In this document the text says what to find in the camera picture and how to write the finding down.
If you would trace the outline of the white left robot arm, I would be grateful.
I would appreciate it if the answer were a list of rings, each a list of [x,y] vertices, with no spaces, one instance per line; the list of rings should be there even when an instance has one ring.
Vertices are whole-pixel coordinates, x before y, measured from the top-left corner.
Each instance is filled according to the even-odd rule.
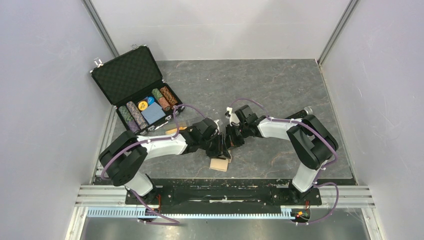
[[[162,156],[185,155],[204,150],[209,158],[230,159],[225,137],[216,121],[210,118],[188,126],[178,134],[160,136],[136,135],[128,130],[112,142],[98,157],[101,177],[116,187],[125,186],[137,193],[145,204],[153,203],[157,190],[140,168],[145,160]]]

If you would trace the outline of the clear acrylic card box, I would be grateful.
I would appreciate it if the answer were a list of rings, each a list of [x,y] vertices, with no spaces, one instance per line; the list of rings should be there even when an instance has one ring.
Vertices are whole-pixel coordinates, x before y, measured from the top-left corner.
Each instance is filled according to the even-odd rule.
[[[179,119],[177,121],[178,129],[179,129],[179,131],[182,131],[182,130],[192,126],[193,124],[202,121],[203,119],[204,118],[202,116],[189,118],[189,119]],[[167,124],[165,124],[163,126],[164,133],[166,134],[166,131],[168,131],[168,130],[177,129],[177,124],[175,123],[175,121],[173,119],[171,119]]]

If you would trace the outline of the tan leather card holder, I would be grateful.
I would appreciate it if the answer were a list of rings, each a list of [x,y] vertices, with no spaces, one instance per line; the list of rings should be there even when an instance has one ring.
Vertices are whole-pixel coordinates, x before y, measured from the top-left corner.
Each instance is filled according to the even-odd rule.
[[[211,170],[226,172],[228,170],[229,164],[232,162],[231,151],[228,151],[229,158],[211,158],[209,168]]]

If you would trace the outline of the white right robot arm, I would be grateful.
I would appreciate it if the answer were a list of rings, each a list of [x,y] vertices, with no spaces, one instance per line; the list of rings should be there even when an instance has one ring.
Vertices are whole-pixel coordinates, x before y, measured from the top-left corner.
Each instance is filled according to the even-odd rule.
[[[320,170],[331,157],[337,156],[339,144],[331,133],[313,114],[301,118],[258,117],[248,105],[237,110],[227,107],[225,145],[228,149],[237,148],[249,137],[276,138],[289,141],[300,166],[290,183],[289,199],[302,204],[309,198],[309,190],[317,181]]]

